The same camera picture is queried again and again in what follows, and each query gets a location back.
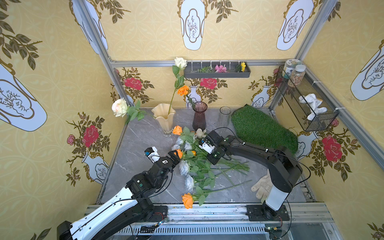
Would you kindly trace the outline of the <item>orange marigold flower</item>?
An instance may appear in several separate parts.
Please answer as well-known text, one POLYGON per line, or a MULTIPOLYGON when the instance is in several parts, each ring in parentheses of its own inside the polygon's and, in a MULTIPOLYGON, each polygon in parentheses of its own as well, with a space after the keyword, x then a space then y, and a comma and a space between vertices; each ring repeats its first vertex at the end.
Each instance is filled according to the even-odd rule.
POLYGON ((187 108, 196 108, 196 100, 192 97, 192 90, 188 86, 182 86, 178 89, 178 95, 185 97, 187 108))

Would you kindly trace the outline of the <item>cream white rose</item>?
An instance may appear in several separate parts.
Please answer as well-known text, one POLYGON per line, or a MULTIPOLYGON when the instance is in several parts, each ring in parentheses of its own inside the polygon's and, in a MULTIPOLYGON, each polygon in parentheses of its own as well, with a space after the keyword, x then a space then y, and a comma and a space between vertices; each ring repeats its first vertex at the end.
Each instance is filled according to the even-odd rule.
POLYGON ((171 102, 168 109, 168 115, 171 113, 172 103, 175 97, 175 94, 178 93, 178 89, 182 86, 185 86, 185 77, 184 77, 184 69, 187 67, 188 63, 184 58, 176 57, 174 59, 175 64, 172 66, 173 74, 176 77, 175 84, 174 84, 174 92, 171 98, 171 102))
POLYGON ((128 125, 131 121, 137 119, 140 121, 148 115, 147 112, 140 109, 140 102, 137 102, 135 106, 128 106, 125 99, 118 99, 112 105, 112 111, 115 117, 126 116, 125 125, 128 125))

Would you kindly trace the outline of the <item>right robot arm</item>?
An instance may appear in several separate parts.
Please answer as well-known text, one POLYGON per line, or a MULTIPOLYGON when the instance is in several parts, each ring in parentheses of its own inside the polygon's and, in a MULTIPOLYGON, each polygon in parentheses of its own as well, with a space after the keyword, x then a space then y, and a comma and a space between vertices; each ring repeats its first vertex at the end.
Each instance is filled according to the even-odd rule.
POLYGON ((300 163, 287 148, 282 146, 277 149, 267 149, 243 142, 232 135, 224 138, 217 132, 211 131, 199 141, 199 147, 208 153, 207 159, 213 165, 216 165, 224 156, 239 156, 268 168, 272 189, 263 205, 269 211, 280 210, 303 173, 300 163))

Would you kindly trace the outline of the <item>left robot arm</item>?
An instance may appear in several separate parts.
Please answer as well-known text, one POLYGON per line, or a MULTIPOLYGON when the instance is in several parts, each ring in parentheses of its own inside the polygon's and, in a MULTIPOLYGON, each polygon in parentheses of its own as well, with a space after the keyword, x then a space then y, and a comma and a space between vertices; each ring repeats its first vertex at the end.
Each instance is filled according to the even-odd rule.
POLYGON ((148 219, 154 213, 151 197, 162 193, 171 183, 168 176, 182 159, 181 150, 170 151, 166 157, 146 152, 154 158, 148 171, 131 178, 111 199, 82 219, 62 222, 57 227, 59 240, 106 240, 121 229, 148 219))

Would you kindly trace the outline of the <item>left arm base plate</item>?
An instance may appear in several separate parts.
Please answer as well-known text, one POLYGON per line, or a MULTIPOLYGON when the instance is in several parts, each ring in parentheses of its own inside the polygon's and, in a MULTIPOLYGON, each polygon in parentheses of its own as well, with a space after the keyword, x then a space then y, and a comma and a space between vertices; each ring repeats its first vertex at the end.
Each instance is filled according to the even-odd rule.
POLYGON ((154 209, 144 218, 144 222, 158 223, 164 220, 168 215, 166 205, 154 206, 154 209))

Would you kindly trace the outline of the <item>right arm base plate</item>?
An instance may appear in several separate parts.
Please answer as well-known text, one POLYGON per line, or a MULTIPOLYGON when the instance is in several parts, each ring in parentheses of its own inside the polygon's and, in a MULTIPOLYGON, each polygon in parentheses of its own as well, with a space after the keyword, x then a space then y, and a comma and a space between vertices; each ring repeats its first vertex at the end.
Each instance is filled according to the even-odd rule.
POLYGON ((290 212, 285 205, 274 211, 267 205, 246 205, 246 216, 250 222, 262 221, 289 221, 290 212))

